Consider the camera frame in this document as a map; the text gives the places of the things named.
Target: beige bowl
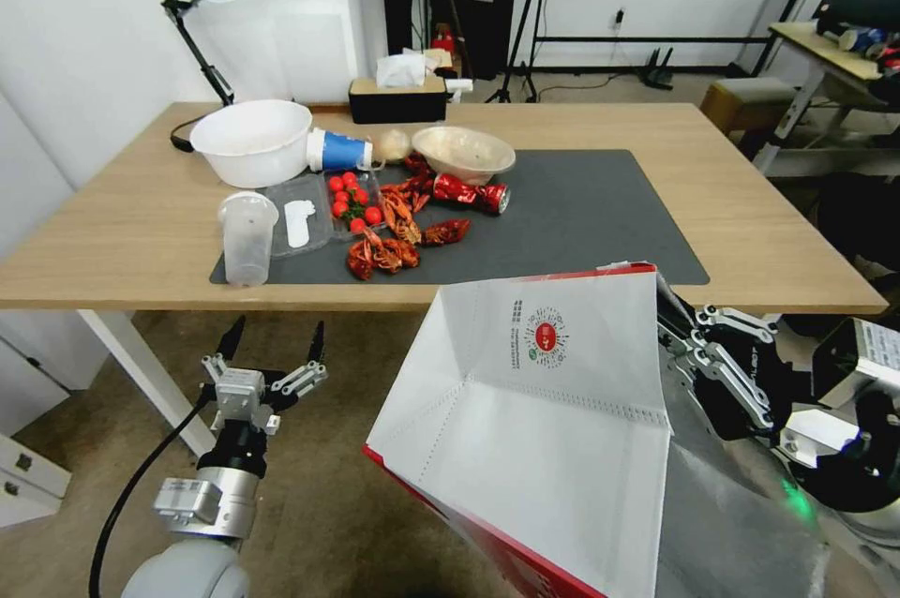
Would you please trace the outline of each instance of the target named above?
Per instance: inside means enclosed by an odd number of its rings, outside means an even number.
[[[435,172],[453,174],[470,186],[483,186],[516,164],[516,151],[509,143],[465,127],[422,129],[412,135],[412,147]]]

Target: tissue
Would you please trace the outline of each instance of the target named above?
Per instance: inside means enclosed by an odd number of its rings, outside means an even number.
[[[392,54],[378,60],[375,83],[379,87],[421,87],[425,69],[425,56],[420,52]]]

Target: black box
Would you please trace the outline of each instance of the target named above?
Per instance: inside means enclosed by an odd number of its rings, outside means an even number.
[[[350,84],[350,112],[358,125],[443,120],[447,86],[430,75],[421,87],[379,88],[371,78],[357,78]]]

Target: paper bag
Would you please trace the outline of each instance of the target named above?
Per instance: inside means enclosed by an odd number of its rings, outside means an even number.
[[[527,596],[652,596],[656,273],[441,287],[364,451]]]

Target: light stand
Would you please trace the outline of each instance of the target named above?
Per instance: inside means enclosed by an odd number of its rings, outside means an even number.
[[[194,39],[190,36],[188,29],[185,27],[185,15],[200,3],[200,1],[201,0],[164,0],[162,6],[166,10],[166,14],[169,15],[169,19],[175,24],[175,28],[178,29],[178,33],[181,34],[181,38],[186,42],[190,53],[194,55],[194,59],[200,64],[200,71],[203,76],[209,84],[212,85],[216,95],[222,100],[222,105],[230,106],[234,103],[234,90],[232,90],[232,87],[228,84],[228,81],[225,80],[222,74],[218,72],[218,69],[206,61],[203,53],[200,52],[200,48],[197,47],[197,43],[194,42]]]
[[[494,92],[490,97],[487,98],[485,103],[490,103],[494,99],[498,99],[501,103],[510,103],[511,99],[509,97],[509,79],[513,75],[513,69],[516,67],[516,57],[518,56],[518,45],[522,40],[522,34],[525,31],[525,22],[528,21],[528,11],[532,6],[532,0],[525,0],[525,7],[522,8],[522,16],[518,20],[518,29],[516,30],[516,39],[513,41],[513,51],[509,55],[509,63],[506,65],[506,72],[503,74],[503,85],[499,90]],[[540,21],[540,6],[538,6],[538,14],[534,18],[534,34],[537,35],[537,24]],[[534,63],[534,41],[532,40],[532,55],[531,55],[531,63]],[[532,90],[532,96],[529,97],[529,101],[537,100],[537,91],[534,89],[534,83],[532,82],[532,68],[528,66],[526,68],[526,80],[528,81],[529,86]]]

